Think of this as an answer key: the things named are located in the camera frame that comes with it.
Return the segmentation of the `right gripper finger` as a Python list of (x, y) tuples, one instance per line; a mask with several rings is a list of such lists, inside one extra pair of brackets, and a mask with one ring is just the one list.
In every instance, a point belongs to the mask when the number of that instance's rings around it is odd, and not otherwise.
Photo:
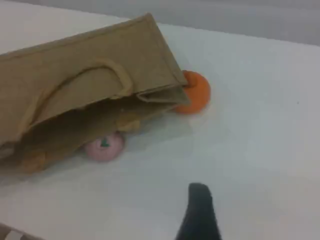
[(176, 240), (221, 240), (209, 187), (193, 182), (188, 186), (188, 201)]

